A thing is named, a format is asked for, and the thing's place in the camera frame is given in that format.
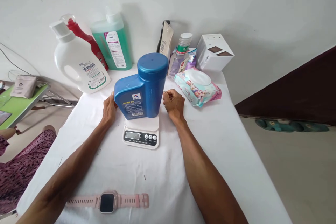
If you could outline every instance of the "white detergent bottle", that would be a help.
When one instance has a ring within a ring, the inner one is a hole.
[[[91,45],[76,37],[63,21],[50,25],[56,34],[58,45],[55,49],[57,68],[83,93],[94,93],[107,86],[111,79],[99,59],[91,51]],[[72,68],[77,77],[70,76],[65,68]]]

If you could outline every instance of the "watch strap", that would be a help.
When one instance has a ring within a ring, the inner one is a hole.
[[[119,194],[118,196],[119,196],[118,207],[137,207],[137,208],[149,207],[148,194],[135,194],[135,195]]]
[[[68,207],[92,207],[95,208],[97,206],[98,196],[80,196],[73,197],[66,202],[66,206]]]

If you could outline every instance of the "digital kitchen scale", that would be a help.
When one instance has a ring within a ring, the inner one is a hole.
[[[156,149],[159,146],[159,118],[160,112],[154,118],[125,119],[122,140],[127,145]]]

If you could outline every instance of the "white box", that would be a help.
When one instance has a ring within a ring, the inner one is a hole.
[[[197,45],[197,69],[222,71],[234,57],[221,34],[202,35]]]

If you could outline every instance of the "blue bottle cap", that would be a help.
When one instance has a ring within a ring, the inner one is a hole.
[[[145,54],[138,60],[138,74],[146,81],[163,79],[168,71],[168,59],[161,53]]]

